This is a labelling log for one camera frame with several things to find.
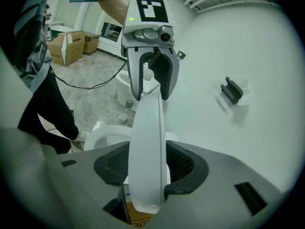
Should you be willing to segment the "small cardboard boxes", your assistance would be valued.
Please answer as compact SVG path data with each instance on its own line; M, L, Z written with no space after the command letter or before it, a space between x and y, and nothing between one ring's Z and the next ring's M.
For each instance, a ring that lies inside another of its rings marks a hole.
M57 34L47 46L54 63L68 66L82 58L84 43L84 31L69 31Z

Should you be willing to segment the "small cardboard box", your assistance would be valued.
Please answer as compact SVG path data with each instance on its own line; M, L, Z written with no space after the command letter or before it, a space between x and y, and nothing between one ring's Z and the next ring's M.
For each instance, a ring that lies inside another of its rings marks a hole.
M93 52L97 51L97 46L100 36L98 34L93 34L89 32L85 32L84 36L85 36L85 42L84 42L83 53L92 54Z

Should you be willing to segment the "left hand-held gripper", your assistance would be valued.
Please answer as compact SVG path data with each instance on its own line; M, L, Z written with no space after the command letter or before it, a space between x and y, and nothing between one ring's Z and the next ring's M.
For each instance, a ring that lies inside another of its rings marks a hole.
M172 94L180 63L174 49L174 16L166 0L130 0L122 30L122 56L127 55L131 89L136 100L143 92L143 64L160 84L162 99Z

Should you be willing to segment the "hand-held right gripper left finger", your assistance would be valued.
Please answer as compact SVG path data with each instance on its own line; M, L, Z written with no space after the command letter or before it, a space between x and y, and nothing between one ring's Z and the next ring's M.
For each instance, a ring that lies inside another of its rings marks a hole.
M129 142L60 155L61 164L77 186L110 217L130 223L124 181L128 174Z

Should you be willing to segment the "dark glass window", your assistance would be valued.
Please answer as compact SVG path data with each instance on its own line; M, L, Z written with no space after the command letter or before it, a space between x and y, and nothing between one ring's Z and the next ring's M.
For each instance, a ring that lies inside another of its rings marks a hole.
M117 42L122 31L121 25L105 22L101 29L100 36L108 40Z

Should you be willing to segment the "white smart toilet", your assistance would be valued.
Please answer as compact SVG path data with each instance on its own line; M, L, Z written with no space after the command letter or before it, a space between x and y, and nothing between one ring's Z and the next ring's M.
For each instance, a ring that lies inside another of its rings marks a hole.
M130 141L132 137L133 127L122 125L103 125L94 129L87 137L84 144L84 151L104 148L124 141ZM157 128L151 126L143 126L148 134L156 134ZM172 132L163 132L165 140L179 141L178 135Z

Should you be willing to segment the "white bathtub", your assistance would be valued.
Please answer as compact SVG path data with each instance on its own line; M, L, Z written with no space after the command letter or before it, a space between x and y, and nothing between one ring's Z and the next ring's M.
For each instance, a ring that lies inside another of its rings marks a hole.
M74 29L62 25L54 25L50 28L50 40L52 41L59 33L64 33L69 31L74 31Z

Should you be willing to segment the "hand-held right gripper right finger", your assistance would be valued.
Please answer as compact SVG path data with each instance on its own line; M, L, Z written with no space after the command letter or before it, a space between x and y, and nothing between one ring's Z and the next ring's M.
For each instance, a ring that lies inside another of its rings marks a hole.
M156 226L259 226L281 192L239 159L167 141L172 176Z

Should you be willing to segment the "person's left forearm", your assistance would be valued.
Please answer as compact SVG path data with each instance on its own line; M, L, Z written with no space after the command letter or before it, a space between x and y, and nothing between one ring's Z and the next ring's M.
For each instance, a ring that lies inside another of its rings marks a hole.
M127 0L98 0L103 11L116 20L121 25L125 24L128 1Z

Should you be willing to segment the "large cardboard box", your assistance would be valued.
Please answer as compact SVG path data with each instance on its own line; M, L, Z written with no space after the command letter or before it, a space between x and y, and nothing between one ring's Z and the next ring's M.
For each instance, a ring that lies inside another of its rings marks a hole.
M138 212L135 209L131 201L129 186L127 184L123 185L123 192L129 224L135 228L143 229L154 217L154 214Z

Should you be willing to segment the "person's light blue shirt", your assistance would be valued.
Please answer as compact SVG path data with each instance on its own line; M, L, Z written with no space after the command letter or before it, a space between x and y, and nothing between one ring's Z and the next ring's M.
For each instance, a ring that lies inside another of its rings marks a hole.
M85 2L97 0L70 0ZM42 84L52 63L43 31L43 14L47 0L26 0L15 23L13 68L34 93Z

